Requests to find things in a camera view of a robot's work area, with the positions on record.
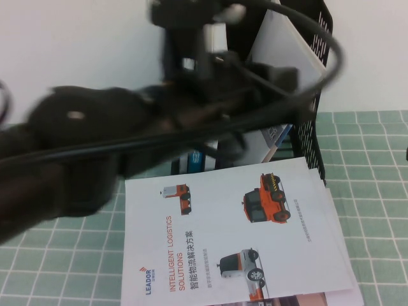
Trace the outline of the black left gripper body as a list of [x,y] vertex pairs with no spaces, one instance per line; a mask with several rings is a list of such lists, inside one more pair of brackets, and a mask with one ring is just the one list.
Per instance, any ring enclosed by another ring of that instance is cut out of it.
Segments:
[[261,106],[259,90],[244,76],[167,79],[149,94],[151,128],[193,128]]

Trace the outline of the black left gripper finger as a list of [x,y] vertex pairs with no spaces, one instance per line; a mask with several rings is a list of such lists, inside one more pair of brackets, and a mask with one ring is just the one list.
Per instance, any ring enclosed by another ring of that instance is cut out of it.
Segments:
[[249,63],[246,68],[250,77],[266,89],[274,92],[295,92],[298,88],[298,70],[294,67]]
[[240,132],[231,132],[219,141],[221,159],[240,159],[247,150],[247,142]]

